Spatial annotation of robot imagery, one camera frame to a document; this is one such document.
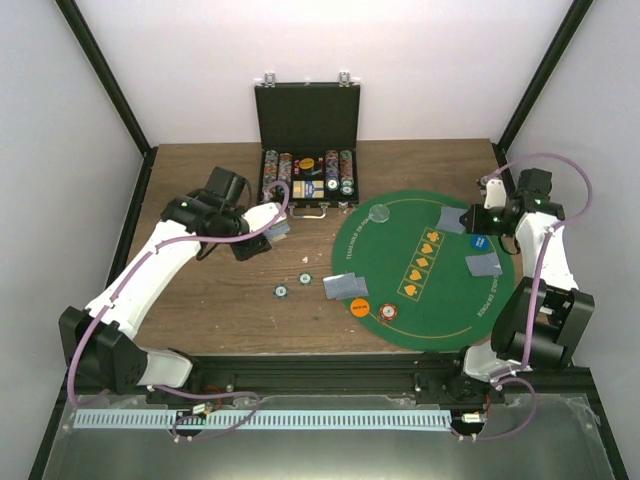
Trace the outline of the blue small blind button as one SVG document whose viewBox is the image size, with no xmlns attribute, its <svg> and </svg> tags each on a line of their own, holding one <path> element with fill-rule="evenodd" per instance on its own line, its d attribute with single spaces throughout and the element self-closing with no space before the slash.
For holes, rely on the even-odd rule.
<svg viewBox="0 0 640 480">
<path fill-rule="evenodd" d="M 486 235 L 475 234 L 471 237 L 471 247 L 478 252 L 486 252 L 490 246 L 490 240 Z"/>
</svg>

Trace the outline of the grey playing card deck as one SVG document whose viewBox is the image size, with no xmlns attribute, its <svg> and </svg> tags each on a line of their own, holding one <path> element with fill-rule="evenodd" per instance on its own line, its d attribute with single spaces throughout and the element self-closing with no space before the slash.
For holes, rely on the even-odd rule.
<svg viewBox="0 0 640 480">
<path fill-rule="evenodd" d="M 264 232 L 265 238 L 270 243 L 275 243 L 284 240 L 290 232 L 290 225 L 288 222 L 282 222 L 280 224 L 272 226 L 269 230 Z"/>
</svg>

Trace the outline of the blue poker chip stack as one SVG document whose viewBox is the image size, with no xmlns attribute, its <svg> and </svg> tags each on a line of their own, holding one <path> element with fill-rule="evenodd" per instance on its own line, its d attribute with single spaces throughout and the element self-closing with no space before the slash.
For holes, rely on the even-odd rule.
<svg viewBox="0 0 640 480">
<path fill-rule="evenodd" d="M 289 295 L 289 288 L 287 285 L 278 284 L 274 287 L 273 294 L 278 299 L 284 299 Z"/>
</svg>

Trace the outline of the clear dealer button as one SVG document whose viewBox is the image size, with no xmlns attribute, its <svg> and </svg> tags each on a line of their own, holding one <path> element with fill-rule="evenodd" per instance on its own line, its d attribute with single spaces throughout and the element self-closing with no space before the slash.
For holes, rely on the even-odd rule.
<svg viewBox="0 0 640 480">
<path fill-rule="evenodd" d="M 390 210 L 385 204 L 375 204 L 370 207 L 368 218 L 377 224 L 386 223 L 390 218 Z"/>
</svg>

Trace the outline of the red poker chip stack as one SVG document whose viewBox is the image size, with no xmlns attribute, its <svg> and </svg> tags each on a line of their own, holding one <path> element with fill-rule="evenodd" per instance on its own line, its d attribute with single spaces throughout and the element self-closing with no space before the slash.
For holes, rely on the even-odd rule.
<svg viewBox="0 0 640 480">
<path fill-rule="evenodd" d="M 398 315 L 398 307 L 393 303 L 383 304 L 378 311 L 378 321 L 390 324 Z"/>
</svg>

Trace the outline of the orange big blind button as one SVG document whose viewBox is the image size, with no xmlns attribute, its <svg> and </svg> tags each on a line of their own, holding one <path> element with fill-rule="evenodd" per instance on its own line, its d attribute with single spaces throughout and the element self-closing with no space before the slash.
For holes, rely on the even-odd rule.
<svg viewBox="0 0 640 480">
<path fill-rule="evenodd" d="M 371 314 L 371 304 L 366 298 L 354 298 L 349 305 L 350 313 L 358 319 Z"/>
</svg>

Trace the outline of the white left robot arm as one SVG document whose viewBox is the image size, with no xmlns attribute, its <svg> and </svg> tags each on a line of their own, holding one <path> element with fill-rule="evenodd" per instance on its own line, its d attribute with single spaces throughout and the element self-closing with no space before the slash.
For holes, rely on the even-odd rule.
<svg viewBox="0 0 640 480">
<path fill-rule="evenodd" d="M 151 236 L 119 276 L 86 307 L 67 308 L 59 319 L 68 362 L 66 389 L 78 405 L 75 380 L 83 376 L 104 392 L 123 395 L 138 387 L 169 389 L 181 403 L 196 402 L 204 392 L 203 377 L 193 361 L 174 350 L 147 349 L 135 338 L 143 320 L 175 275 L 191 260 L 202 260 L 219 245 L 231 247 L 245 261 L 270 250 L 266 235 L 286 223 L 287 193 L 282 181 L 268 185 L 266 202 L 240 203 L 249 188 L 246 178 L 216 167 L 202 188 L 172 199 Z"/>
</svg>

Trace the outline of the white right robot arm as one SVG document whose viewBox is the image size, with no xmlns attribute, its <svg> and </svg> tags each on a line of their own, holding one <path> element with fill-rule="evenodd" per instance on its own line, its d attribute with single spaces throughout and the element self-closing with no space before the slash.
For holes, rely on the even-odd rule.
<svg viewBox="0 0 640 480">
<path fill-rule="evenodd" d="M 471 400 L 480 381 L 567 367 L 595 309 L 593 296 L 579 289 L 569 268 L 563 241 L 568 219 L 550 198 L 551 173 L 525 169 L 513 192 L 496 174 L 478 184 L 484 201 L 472 205 L 460 223 L 468 233 L 513 238 L 523 277 L 490 341 L 468 348 L 462 367 L 445 376 L 445 393 L 458 403 Z"/>
</svg>

